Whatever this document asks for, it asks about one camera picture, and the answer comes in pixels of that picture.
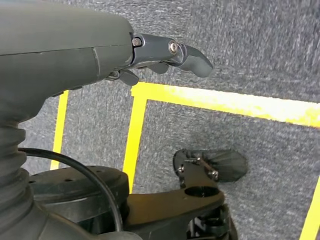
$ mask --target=hex bolt head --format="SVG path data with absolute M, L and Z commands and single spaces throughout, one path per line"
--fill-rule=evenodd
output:
M 175 55 L 178 52 L 178 45 L 177 42 L 171 40 L 168 44 L 168 50 L 171 54 Z
M 135 38 L 132 39 L 132 45 L 134 47 L 139 47 L 139 46 L 141 46 L 142 44 L 143 44 L 143 42 L 139 37 L 135 37 Z
M 185 171 L 185 168 L 183 167 L 183 165 L 180 166 L 177 171 L 180 174 L 183 174 Z
M 214 181 L 217 181 L 219 178 L 219 172 L 217 170 L 210 171 L 208 174 L 211 176 L 211 178 L 213 178 Z

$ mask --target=gray carpet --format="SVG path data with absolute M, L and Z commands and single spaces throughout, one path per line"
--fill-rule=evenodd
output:
M 320 102 L 319 0 L 60 2 L 120 14 L 137 32 L 175 38 L 214 64 L 208 79 L 177 69 L 136 71 L 146 82 Z M 23 123 L 29 130 L 24 146 L 52 149 L 57 100 Z M 70 92 L 62 152 L 122 169 L 132 101 L 122 82 Z M 247 176 L 220 185 L 240 239 L 296 240 L 320 174 L 319 136 L 315 128 L 150 101 L 134 191 L 178 188 L 171 162 L 181 148 L 232 148 L 249 162 Z M 26 167 L 35 173 L 49 164 L 34 160 Z

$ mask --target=black wire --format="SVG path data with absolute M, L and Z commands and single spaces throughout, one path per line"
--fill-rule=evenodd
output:
M 124 228 L 122 224 L 122 215 L 113 193 L 106 184 L 105 184 L 101 178 L 94 174 L 93 171 L 90 170 L 89 168 L 78 161 L 72 159 L 71 157 L 57 153 L 57 152 L 53 152 L 53 151 L 38 149 L 38 148 L 28 148 L 28 147 L 19 147 L 18 150 L 20 152 L 25 152 L 27 156 L 30 156 L 30 157 L 38 157 L 38 158 L 56 160 L 56 161 L 74 168 L 85 175 L 85 177 L 88 178 L 89 180 L 92 181 L 93 183 L 97 185 L 98 188 L 100 188 L 101 192 L 103 195 L 105 195 L 105 197 L 108 200 L 113 216 L 115 231 L 117 232 L 123 231 Z

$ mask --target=yellow line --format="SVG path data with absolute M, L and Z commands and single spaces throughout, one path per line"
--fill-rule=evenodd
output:
M 54 140 L 53 142 L 53 151 L 60 153 L 63 145 L 63 128 L 65 127 L 66 113 L 67 111 L 69 91 L 64 91 L 59 97 L 59 105 L 57 106 L 57 123 L 55 124 Z M 59 162 L 52 160 L 50 170 L 59 168 Z
M 132 193 L 134 186 L 139 144 L 143 131 L 146 103 L 147 100 L 141 96 L 136 96 L 133 100 L 127 147 L 125 149 L 125 161 L 123 162 L 123 172 L 128 174 L 130 193 Z
M 232 114 L 320 127 L 320 103 L 140 82 L 134 97 Z
M 314 191 L 313 198 L 306 215 L 300 240 L 315 240 L 320 227 L 320 177 Z

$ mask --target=black metal bracket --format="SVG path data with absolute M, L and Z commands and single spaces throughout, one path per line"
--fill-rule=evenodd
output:
M 148 67 L 163 74 L 168 66 L 173 66 L 192 72 L 199 78 L 208 77 L 214 68 L 201 51 L 172 38 L 134 33 L 132 45 L 134 53 L 131 68 Z
M 174 166 L 180 189 L 169 192 L 129 195 L 125 173 L 103 166 L 89 168 L 110 187 L 120 206 L 125 230 L 143 240 L 237 240 L 223 193 L 211 174 L 217 169 L 201 156 L 186 155 L 183 168 L 177 170 L 181 162 L 177 156 L 182 156 L 177 153 Z M 90 233 L 114 230 L 108 205 L 97 187 L 72 168 L 33 175 L 29 185 L 37 202 Z

